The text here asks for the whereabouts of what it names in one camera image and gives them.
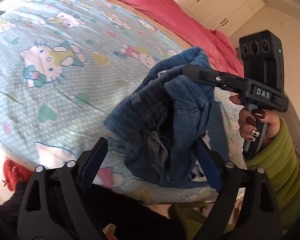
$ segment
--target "silver bolt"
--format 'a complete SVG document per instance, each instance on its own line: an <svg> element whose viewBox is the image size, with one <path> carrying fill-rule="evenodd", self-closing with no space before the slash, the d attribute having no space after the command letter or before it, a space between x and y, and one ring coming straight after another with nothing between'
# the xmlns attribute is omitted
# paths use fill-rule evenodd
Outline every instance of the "silver bolt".
<svg viewBox="0 0 300 240"><path fill-rule="evenodd" d="M73 166L75 166L75 161L68 161L67 162L67 167L71 168Z"/></svg>
<svg viewBox="0 0 300 240"><path fill-rule="evenodd" d="M41 171L43 171L43 166L38 166L38 167L36 167L36 168L35 168L35 171L36 171L36 172L41 172Z"/></svg>
<svg viewBox="0 0 300 240"><path fill-rule="evenodd" d="M234 167L233 162L226 162L226 167L232 169Z"/></svg>
<svg viewBox="0 0 300 240"><path fill-rule="evenodd" d="M257 168L257 171L258 171L259 173L265 173L265 169L262 168L262 167L258 167L258 168Z"/></svg>

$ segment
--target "decorated fingernail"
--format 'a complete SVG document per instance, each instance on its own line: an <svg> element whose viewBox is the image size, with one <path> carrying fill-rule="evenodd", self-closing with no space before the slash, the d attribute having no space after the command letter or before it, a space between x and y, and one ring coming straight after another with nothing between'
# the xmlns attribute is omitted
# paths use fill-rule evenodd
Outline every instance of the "decorated fingernail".
<svg viewBox="0 0 300 240"><path fill-rule="evenodd" d="M260 133L257 130L255 130L255 129L252 129L251 132L250 132L250 134L252 136L255 136L255 137L258 137L260 135Z"/></svg>
<svg viewBox="0 0 300 240"><path fill-rule="evenodd" d="M255 126L256 125L256 121L253 120L253 118L251 116L247 116L246 123L249 124L249 125L251 125L251 126Z"/></svg>
<svg viewBox="0 0 300 240"><path fill-rule="evenodd" d="M266 113L263 110L256 109L253 111L253 114L259 119L264 119L266 117Z"/></svg>
<svg viewBox="0 0 300 240"><path fill-rule="evenodd" d="M114 235L115 225L114 224L109 224L102 231L103 231L104 234L111 233L112 235Z"/></svg>
<svg viewBox="0 0 300 240"><path fill-rule="evenodd" d="M248 140L254 142L256 139L254 137L252 137L252 136L248 136Z"/></svg>

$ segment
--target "pink blanket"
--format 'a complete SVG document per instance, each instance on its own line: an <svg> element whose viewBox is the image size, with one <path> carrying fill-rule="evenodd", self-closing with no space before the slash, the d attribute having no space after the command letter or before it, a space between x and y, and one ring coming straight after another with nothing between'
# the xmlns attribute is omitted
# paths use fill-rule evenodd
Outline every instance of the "pink blanket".
<svg viewBox="0 0 300 240"><path fill-rule="evenodd" d="M218 30L209 30L188 16L173 0L119 0L173 31L192 46L204 49L217 70L243 77L231 41Z"/></svg>

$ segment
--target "fuzzy red sock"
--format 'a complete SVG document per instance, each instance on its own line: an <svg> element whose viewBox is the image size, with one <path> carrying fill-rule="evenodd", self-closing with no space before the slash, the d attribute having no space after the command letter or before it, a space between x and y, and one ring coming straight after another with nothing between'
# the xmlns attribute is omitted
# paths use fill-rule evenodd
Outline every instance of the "fuzzy red sock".
<svg viewBox="0 0 300 240"><path fill-rule="evenodd" d="M5 183L10 191L16 190L18 182L29 182L32 173L32 171L12 160L6 160L3 164Z"/></svg>

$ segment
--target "black pants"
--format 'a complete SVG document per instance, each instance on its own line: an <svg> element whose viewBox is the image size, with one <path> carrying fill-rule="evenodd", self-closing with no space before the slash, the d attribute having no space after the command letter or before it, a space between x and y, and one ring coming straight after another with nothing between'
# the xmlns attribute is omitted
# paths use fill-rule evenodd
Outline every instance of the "black pants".
<svg viewBox="0 0 300 240"><path fill-rule="evenodd" d="M26 183L17 184L13 196L0 206L0 217L17 234L19 210ZM92 185L83 196L87 213L100 228L116 225L118 240L185 240L186 235L178 220L168 219L137 201Z"/></svg>

